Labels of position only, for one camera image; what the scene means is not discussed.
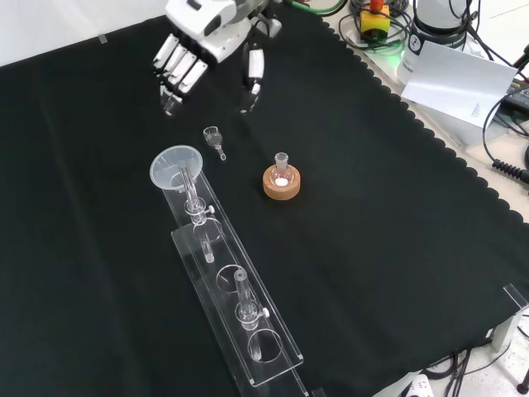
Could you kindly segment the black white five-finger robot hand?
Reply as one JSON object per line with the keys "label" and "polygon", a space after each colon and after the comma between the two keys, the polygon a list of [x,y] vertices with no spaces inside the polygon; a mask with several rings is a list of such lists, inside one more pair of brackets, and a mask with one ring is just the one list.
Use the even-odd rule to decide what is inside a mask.
{"label": "black white five-finger robot hand", "polygon": [[174,30],[152,66],[160,82],[160,105],[172,117],[215,66],[242,50],[241,113],[258,102],[265,74],[260,36],[282,29],[271,1],[169,1],[165,15]]}

